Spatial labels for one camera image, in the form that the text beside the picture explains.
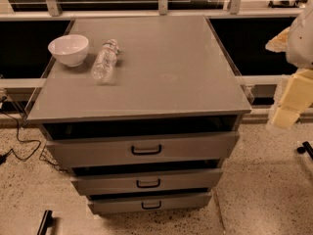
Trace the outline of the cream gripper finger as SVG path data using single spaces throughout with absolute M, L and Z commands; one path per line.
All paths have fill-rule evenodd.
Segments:
M 313 70 L 300 69 L 289 77 L 270 123 L 289 129 L 312 104 Z
M 265 49 L 275 53 L 285 52 L 287 50 L 289 32 L 289 27 L 282 30 L 278 35 L 266 43 Z

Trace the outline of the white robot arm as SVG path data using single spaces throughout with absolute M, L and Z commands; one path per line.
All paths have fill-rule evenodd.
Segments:
M 289 129 L 313 104 L 313 6 L 307 5 L 289 27 L 265 45 L 271 52 L 285 52 L 288 63 L 297 67 L 282 87 L 270 116 L 274 126 Z

